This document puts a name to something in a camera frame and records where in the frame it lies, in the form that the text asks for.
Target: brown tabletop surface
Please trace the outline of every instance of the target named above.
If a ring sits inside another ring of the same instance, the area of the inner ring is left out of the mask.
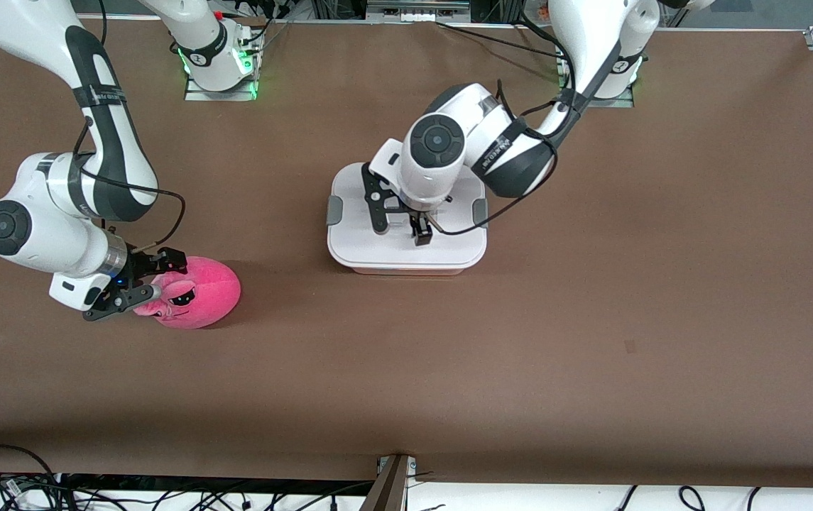
[[[62,472],[371,478],[408,452],[439,480],[813,485],[801,33],[656,33],[636,108],[588,111],[455,278],[337,265],[332,178],[451,84],[546,101],[555,59],[431,23],[293,25],[256,101],[186,103],[169,42],[114,21],[107,48],[160,184],[188,199],[170,246],[226,261],[241,303],[199,331],[88,324],[0,259],[0,442]],[[0,51],[0,197],[81,123],[65,84]],[[142,245],[176,210],[118,233]]]

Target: white floor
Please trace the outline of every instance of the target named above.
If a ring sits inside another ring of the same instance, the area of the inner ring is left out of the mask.
[[[477,485],[457,483],[423,483],[409,490],[407,511],[614,511],[623,501],[629,486],[619,485]],[[631,498],[627,511],[686,511],[679,501],[678,486],[640,486]],[[750,488],[728,486],[697,486],[708,511],[744,511]],[[109,498],[133,498],[156,501],[162,492],[111,491]],[[293,495],[284,498],[276,511],[295,511],[313,499],[314,495]],[[23,495],[22,509],[43,509],[45,499],[39,492]],[[188,511],[201,501],[201,494],[186,494],[163,501],[159,511]],[[241,511],[244,498],[251,509],[260,511],[270,504],[270,495],[228,495],[224,505],[214,505],[214,511]],[[357,511],[363,498],[337,498],[339,511]],[[125,502],[127,511],[147,511],[151,504]],[[328,511],[329,499],[316,502],[308,511]],[[118,511],[112,504],[94,504],[88,511]],[[763,488],[753,501],[753,511],[813,511],[811,488]]]

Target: black cable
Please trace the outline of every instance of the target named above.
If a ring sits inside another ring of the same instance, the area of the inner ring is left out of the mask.
[[[493,41],[495,43],[501,43],[501,45],[513,46],[514,48],[520,48],[521,50],[526,50],[528,52],[533,52],[534,54],[553,56],[554,58],[562,58],[561,55],[558,55],[558,54],[556,54],[554,52],[546,52],[546,51],[540,50],[538,48],[530,48],[530,46],[517,45],[517,43],[511,43],[510,41],[504,41],[504,39],[492,38],[490,35],[484,35],[484,33],[471,32],[469,30],[464,30],[464,29],[462,29],[462,28],[460,28],[458,26],[449,26],[449,25],[447,25],[447,23],[441,23],[440,21],[436,21],[435,25],[443,26],[444,28],[447,28],[447,29],[452,30],[454,32],[466,33],[466,35],[472,35],[472,36],[475,36],[475,38],[488,39],[489,41]]]
[[[105,43],[107,43],[107,8],[104,6],[104,0],[97,1],[100,4],[100,14],[104,19],[104,29],[102,29],[100,35],[100,43],[101,45],[105,45]],[[81,133],[79,133],[78,135],[78,140],[75,141],[75,148],[72,149],[72,161],[75,161],[75,159],[77,158],[78,151],[79,149],[81,149],[82,143],[84,143],[84,137],[87,136],[87,131],[89,127],[90,123],[87,122],[85,122],[84,126],[82,126]],[[179,208],[179,214],[178,216],[176,216],[176,220],[175,223],[173,223],[173,227],[169,230],[168,233],[166,233],[166,236],[152,243],[152,245],[149,245],[148,247],[163,245],[163,243],[166,243],[166,241],[169,240],[170,237],[173,237],[173,234],[176,232],[177,229],[179,229],[179,225],[182,223],[182,218],[185,216],[185,197],[182,197],[181,194],[177,194],[169,190],[163,190],[161,188],[141,187],[140,185],[130,185],[128,183],[123,183],[122,181],[114,181],[113,179],[110,179],[108,177],[102,177],[101,175],[95,175],[92,174],[91,172],[88,172],[87,170],[85,170],[83,165],[80,170],[83,175],[86,175],[86,177],[97,179],[97,181],[102,181],[104,183],[107,183],[108,185],[113,185],[114,187],[120,187],[127,190],[138,190],[141,192],[149,192],[152,194],[169,195],[169,197],[179,199],[181,207]],[[105,226],[107,226],[107,221],[101,219],[100,226],[101,229],[105,229]]]
[[[227,493],[218,494],[216,492],[211,492],[210,497],[204,498],[204,491],[202,490],[201,500],[198,501],[198,504],[195,504],[192,507],[190,507],[188,511],[206,511],[207,509],[214,509],[211,506],[216,504],[217,501],[222,502],[223,505],[227,505],[227,502],[225,502],[224,499],[222,499],[222,496],[226,494]]]
[[[88,496],[89,496],[88,498],[75,499],[76,504],[78,504],[79,502],[81,504],[84,504],[85,502],[88,502],[88,504],[91,504],[91,502],[110,502],[110,504],[113,504],[113,505],[116,505],[117,507],[119,507],[119,509],[121,511],[125,510],[125,507],[123,507],[123,505],[121,505],[121,504],[123,504],[123,502],[134,502],[134,504],[154,504],[154,505],[159,505],[160,502],[162,502],[162,501],[168,500],[170,498],[182,497],[182,495],[187,493],[187,491],[186,491],[186,492],[176,493],[175,495],[170,495],[170,493],[175,492],[175,490],[171,490],[171,491],[168,491],[165,494],[161,495],[160,498],[158,498],[157,500],[140,500],[140,499],[134,499],[134,498],[111,498],[111,497],[107,497],[107,495],[101,495],[100,494],[100,492],[105,491],[104,489],[91,490],[89,488],[69,488],[69,486],[66,486],[66,485],[49,484],[49,483],[44,483],[44,482],[32,480],[32,479],[30,479],[30,476],[7,475],[6,473],[0,473],[0,488],[4,489],[4,490],[8,489],[7,486],[4,485],[4,479],[13,479],[13,480],[20,479],[21,482],[23,482],[24,484],[40,486],[40,488],[43,488],[43,489],[55,489],[55,490],[61,490],[63,492],[70,492],[70,493],[78,492],[78,493],[82,493],[82,494],[88,494]],[[199,484],[199,482],[196,481],[196,482],[192,483],[192,485],[196,485],[196,484]],[[222,504],[227,505],[227,503],[225,501],[222,501],[222,499],[220,501],[222,502]]]
[[[695,507],[695,505],[687,501],[684,492],[688,491],[696,497],[697,502],[699,502],[699,507]],[[696,488],[693,488],[693,486],[683,485],[681,488],[678,488],[678,498],[681,499],[681,504],[686,505],[691,511],[706,511],[706,505],[702,502],[702,497],[699,496],[699,492],[696,491]]]
[[[226,496],[227,496],[228,494],[230,494],[230,493],[231,493],[231,492],[232,492],[234,489],[240,488],[240,486],[243,486],[243,485],[246,485],[246,484],[248,484],[248,481],[247,481],[247,480],[241,480],[241,481],[239,481],[239,482],[237,482],[237,483],[234,483],[233,485],[229,485],[229,486],[227,486],[227,488],[225,488],[225,489],[224,489],[224,491],[222,491],[222,492],[220,492],[220,493],[218,493],[218,492],[210,492],[210,493],[211,493],[211,497],[208,497],[208,498],[202,498],[201,502],[198,502],[198,504],[197,504],[197,505],[195,505],[195,507],[193,507],[193,508],[192,508],[192,510],[193,510],[193,509],[195,509],[195,508],[197,508],[197,509],[212,509],[212,508],[211,508],[211,505],[216,504],[216,502],[218,502],[218,501],[219,501],[219,502],[221,502],[223,505],[226,505],[228,508],[230,508],[230,509],[231,509],[231,507],[229,507],[229,506],[227,505],[227,502],[225,502],[225,501],[224,501],[224,499],[222,499],[222,498],[223,498],[223,497],[226,497]]]
[[[558,58],[567,62],[567,74],[569,75],[567,86],[575,87],[576,75],[574,70],[574,61],[572,61],[571,54],[569,54],[567,48],[565,48],[561,41],[558,41],[554,35],[545,32],[542,27],[535,25],[535,23],[533,23],[533,21],[526,16],[526,13],[524,13],[523,10],[520,10],[520,18],[520,20],[517,20],[517,22],[514,23],[519,23],[519,25],[525,26],[526,28],[530,29],[530,31],[538,35],[539,38],[545,39],[545,41],[552,43],[556,48],[558,48],[558,50],[561,52],[561,55],[558,55]]]
[[[753,498],[756,497],[757,492],[760,491],[762,486],[756,486],[750,491],[750,497],[747,497],[747,511],[753,511]]]
[[[22,453],[24,455],[30,456],[33,461],[37,462],[38,465],[42,466],[43,473],[46,475],[46,478],[49,481],[51,486],[58,486],[57,491],[53,493],[55,496],[55,509],[63,509],[63,502],[67,505],[69,511],[78,511],[77,505],[72,499],[65,497],[65,491],[68,491],[67,488],[62,488],[62,486],[57,485],[57,481],[55,476],[53,475],[53,470],[50,468],[48,463],[43,461],[43,458],[31,451],[30,449],[25,449],[24,447],[19,446],[11,446],[10,444],[0,444],[0,449],[6,449],[10,451],[16,451]]]
[[[271,497],[270,504],[267,504],[267,507],[264,508],[264,511],[273,511],[274,505],[277,505],[277,502],[280,502],[281,500],[283,500],[283,498],[286,498],[286,494],[273,494],[273,497]]]
[[[494,99],[501,102],[501,106],[504,107],[504,111],[507,112],[507,117],[510,117],[511,121],[516,120],[516,116],[514,116],[510,104],[507,104],[507,96],[504,96],[504,86],[503,83],[501,83],[501,78],[498,78],[498,89],[494,94]]]
[[[633,497],[633,492],[636,491],[638,486],[639,485],[633,485],[627,490],[627,495],[624,495],[624,501],[621,502],[621,505],[619,505],[617,511],[624,511],[627,509],[627,504],[630,504],[631,498]]]
[[[251,36],[250,39],[244,39],[244,41],[241,43],[243,43],[243,45],[247,45],[247,43],[250,43],[251,41],[256,41],[267,32],[267,28],[271,26],[271,23],[273,23],[273,17],[267,18],[267,23],[264,23],[264,27],[261,29],[261,32],[257,33],[257,35]]]
[[[479,21],[479,23],[486,23],[489,19],[491,19],[491,14],[494,14],[494,9],[497,9],[498,6],[500,6],[500,4],[501,4],[501,0],[498,0],[497,2],[495,2],[494,6],[491,7],[491,10],[488,11],[487,14],[485,14],[484,18],[482,18]]]
[[[529,114],[534,114],[535,112],[538,112],[539,110],[545,110],[545,108],[555,106],[555,103],[557,103],[557,102],[555,100],[553,100],[553,99],[549,100],[549,101],[546,101],[545,103],[542,103],[539,106],[534,106],[534,107],[530,108],[529,110],[524,110],[523,113],[520,114],[520,117],[526,117],[526,116],[529,116]]]
[[[321,497],[312,499],[311,502],[309,502],[306,505],[303,505],[302,507],[299,507],[298,509],[296,509],[296,511],[305,511],[305,509],[307,509],[309,507],[312,507],[312,505],[314,505],[316,502],[324,500],[325,498],[334,497],[334,495],[340,495],[345,491],[348,491],[348,490],[351,490],[351,489],[354,489],[354,488],[358,488],[359,486],[365,486],[365,485],[371,485],[371,484],[374,484],[374,481],[363,481],[361,483],[356,483],[354,485],[344,486],[343,488],[340,488],[340,489],[334,490],[332,492],[328,492],[328,493],[326,493],[324,495],[321,495]]]
[[[224,505],[224,507],[227,509],[227,511],[231,511],[231,509],[233,509],[233,507],[231,505],[227,504],[227,502],[224,500],[224,497],[226,497],[226,496],[227,496],[227,493],[220,494],[220,495],[214,495],[214,502],[211,502],[210,505],[214,505],[214,504],[216,504],[216,502],[220,502],[220,504]]]
[[[97,0],[100,4],[100,16],[104,17],[104,28],[100,31],[100,45],[107,43],[107,8],[104,6],[104,0]]]
[[[246,482],[246,481],[241,481],[241,482],[236,483],[235,485],[230,485],[230,488],[228,488],[228,489],[238,488],[238,486],[240,486],[244,482]],[[199,485],[199,484],[201,484],[201,482],[192,481],[191,483],[188,483],[186,485],[179,486],[179,488],[167,491],[165,494],[160,495],[160,498],[158,498],[156,501],[153,501],[153,507],[150,509],[150,511],[157,511],[157,507],[160,507],[160,504],[163,504],[163,501],[168,500],[170,498],[176,498],[176,497],[179,497],[179,495],[184,495],[185,493],[187,493],[189,491],[193,491],[193,490],[195,490],[195,488],[193,488],[193,486]],[[182,489],[185,489],[185,491],[183,491],[181,493],[177,493],[179,490],[182,490]]]
[[[60,476],[60,479],[61,479],[62,485],[65,485],[65,482],[68,480],[68,475],[65,475],[65,473],[63,473]],[[68,508],[69,509],[77,509],[78,504],[75,504],[75,492],[72,492],[71,489],[68,489],[68,487],[66,486],[65,491],[63,491],[62,493],[63,493],[63,497],[65,497],[65,504],[68,505]],[[121,509],[121,511],[128,511],[128,510],[123,507]]]
[[[549,165],[548,172],[546,172],[545,177],[542,178],[542,181],[539,181],[539,184],[536,185],[534,188],[532,188],[532,190],[530,190],[529,193],[523,194],[520,197],[515,198],[513,201],[511,201],[510,204],[507,204],[507,206],[501,207],[501,209],[499,209],[497,212],[495,212],[494,214],[492,214],[488,218],[485,218],[481,222],[472,224],[471,227],[466,227],[465,229],[458,230],[458,231],[445,231],[444,229],[441,229],[441,227],[436,226],[436,224],[432,224],[432,226],[434,226],[435,229],[437,229],[439,233],[442,233],[442,235],[446,235],[446,236],[460,236],[460,235],[464,235],[465,233],[468,233],[468,232],[470,232],[472,230],[478,229],[479,227],[485,226],[485,224],[487,224],[487,223],[493,221],[494,219],[500,217],[502,214],[507,213],[508,211],[511,210],[511,208],[515,207],[517,204],[520,204],[520,201],[523,201],[526,197],[529,197],[530,195],[532,195],[533,192],[535,192],[536,190],[541,188],[542,185],[544,185],[549,179],[551,179],[552,175],[555,173],[555,168],[558,165],[558,149],[555,147],[555,145],[553,145],[553,143],[550,140],[548,140],[548,138],[546,138],[544,135],[542,135],[541,133],[537,132],[534,129],[527,128],[524,131],[524,133],[527,136],[532,136],[533,138],[538,138],[552,152],[552,158],[551,158],[552,159],[552,164]]]

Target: green led light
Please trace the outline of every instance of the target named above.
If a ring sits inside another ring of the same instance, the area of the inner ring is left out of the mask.
[[[233,54],[233,58],[236,61],[236,65],[238,65],[239,67],[239,71],[243,72],[244,75],[247,75],[251,71],[251,61],[248,60],[245,62],[241,61],[241,57],[244,56],[245,56],[244,52],[237,52]]]
[[[182,68],[185,69],[185,74],[191,77],[192,72],[188,69],[188,62],[185,61],[185,55],[182,55],[182,50],[176,50],[176,52],[179,54],[179,58],[182,59]]]

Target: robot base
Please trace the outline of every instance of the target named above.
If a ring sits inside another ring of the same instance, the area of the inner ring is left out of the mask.
[[[390,228],[383,235],[375,233],[364,198],[362,165],[347,165],[337,173],[328,201],[327,248],[338,263],[367,275],[457,275],[479,262],[485,254],[486,229],[460,236],[435,232],[429,245],[416,246],[409,216],[403,213],[388,214]],[[451,197],[454,200],[433,213],[442,229],[465,229],[488,216],[485,187],[468,168],[460,172]]]
[[[235,25],[235,22],[230,22],[230,26]],[[248,26],[239,26],[241,30],[241,38],[251,38],[251,29]],[[258,97],[258,78],[261,75],[261,59],[263,59],[264,34],[258,35],[257,38],[251,39],[248,45],[245,45],[243,50],[253,51],[253,55],[238,56],[234,58],[235,65],[238,65],[238,70],[233,69],[234,72],[238,71],[243,74],[239,78],[239,83],[224,91],[211,91],[207,90],[192,78],[188,72],[188,64],[185,64],[185,101],[253,101]]]

